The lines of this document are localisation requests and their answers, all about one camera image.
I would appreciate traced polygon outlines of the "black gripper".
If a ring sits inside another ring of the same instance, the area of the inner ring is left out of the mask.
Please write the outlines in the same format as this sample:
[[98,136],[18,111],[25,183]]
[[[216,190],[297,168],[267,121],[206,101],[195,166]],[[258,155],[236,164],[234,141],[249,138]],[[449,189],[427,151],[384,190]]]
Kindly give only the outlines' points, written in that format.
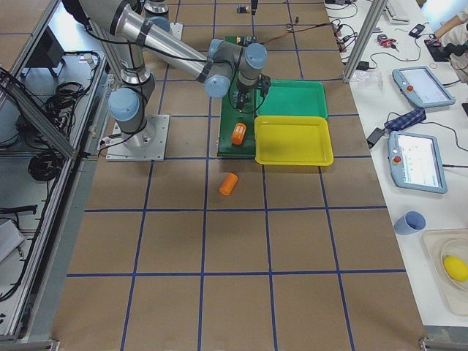
[[[251,0],[251,14],[256,15],[257,13],[257,0]],[[250,101],[249,95],[252,92],[251,87],[245,86],[235,86],[232,92],[233,103],[235,104],[235,109],[242,111],[244,105]]]

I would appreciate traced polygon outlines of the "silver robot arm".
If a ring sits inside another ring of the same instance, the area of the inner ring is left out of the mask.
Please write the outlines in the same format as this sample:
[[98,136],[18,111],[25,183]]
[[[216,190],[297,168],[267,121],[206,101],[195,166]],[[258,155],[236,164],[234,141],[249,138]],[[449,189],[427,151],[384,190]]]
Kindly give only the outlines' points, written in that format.
[[64,1],[66,11],[84,26],[101,29],[112,39],[97,37],[101,42],[131,49],[147,49],[169,65],[197,78],[212,98],[230,93],[236,82],[238,95],[235,109],[242,111],[246,97],[255,89],[268,94],[271,80],[262,74],[267,50],[260,43],[246,47],[225,40],[211,40],[208,55],[196,51],[139,13],[139,1]]

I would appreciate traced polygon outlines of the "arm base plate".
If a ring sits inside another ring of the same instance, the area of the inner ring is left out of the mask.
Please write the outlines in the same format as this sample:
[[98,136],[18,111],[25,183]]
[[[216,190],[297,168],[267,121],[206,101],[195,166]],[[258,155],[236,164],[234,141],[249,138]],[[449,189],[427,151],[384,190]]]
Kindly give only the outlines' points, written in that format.
[[174,37],[181,39],[183,33],[183,23],[163,23],[161,28]]
[[145,162],[165,159],[167,134],[170,124],[169,115],[146,116],[147,124],[143,131],[130,137],[121,135],[121,129],[115,122],[113,133],[118,136],[106,142],[106,160],[109,162]]

